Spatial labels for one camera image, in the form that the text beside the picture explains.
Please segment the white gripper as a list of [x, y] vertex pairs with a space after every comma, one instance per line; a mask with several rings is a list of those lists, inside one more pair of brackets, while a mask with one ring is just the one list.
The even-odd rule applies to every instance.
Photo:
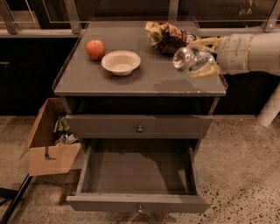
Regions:
[[249, 47], [253, 35], [249, 33], [232, 34], [225, 37], [199, 38], [188, 46], [217, 53], [216, 64], [205, 64], [189, 73], [190, 77], [207, 77], [223, 74], [245, 74], [249, 71]]

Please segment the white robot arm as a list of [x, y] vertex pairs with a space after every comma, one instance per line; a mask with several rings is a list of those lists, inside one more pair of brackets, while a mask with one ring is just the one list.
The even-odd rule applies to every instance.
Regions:
[[279, 33], [235, 33], [229, 36], [203, 38], [189, 47], [203, 49], [217, 55], [205, 72], [190, 72], [191, 77], [219, 74], [245, 74], [265, 72], [280, 76]]

